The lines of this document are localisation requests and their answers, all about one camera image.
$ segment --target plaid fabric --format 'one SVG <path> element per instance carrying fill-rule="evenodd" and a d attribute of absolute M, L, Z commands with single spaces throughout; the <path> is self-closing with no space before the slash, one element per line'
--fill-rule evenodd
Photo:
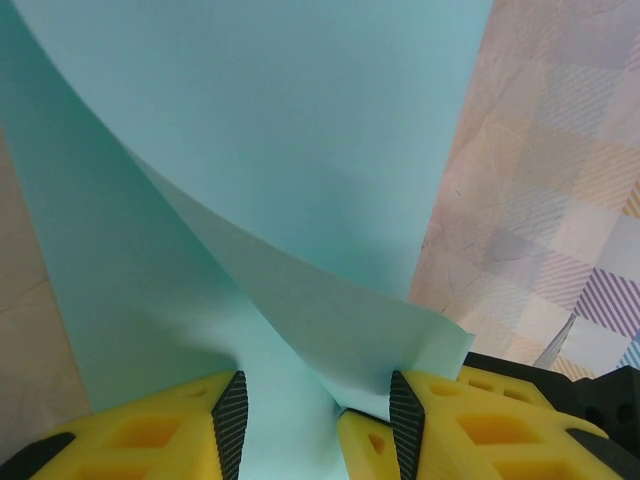
<path fill-rule="evenodd" d="M 594 269 L 621 216 L 640 224 L 639 178 L 640 2 L 496 0 L 411 300 L 528 364 L 575 311 L 553 366 L 572 378 L 640 361 L 640 265 Z M 625 310 L 596 315 L 597 289 Z M 593 338 L 597 368 L 576 360 Z"/>

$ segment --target checkered cloth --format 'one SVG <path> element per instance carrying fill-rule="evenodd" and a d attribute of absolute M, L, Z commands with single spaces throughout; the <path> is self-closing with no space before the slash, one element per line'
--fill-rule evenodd
<path fill-rule="evenodd" d="M 639 178 L 640 2 L 496 0 L 411 300 L 527 364 L 575 313 L 554 369 L 640 368 Z"/>

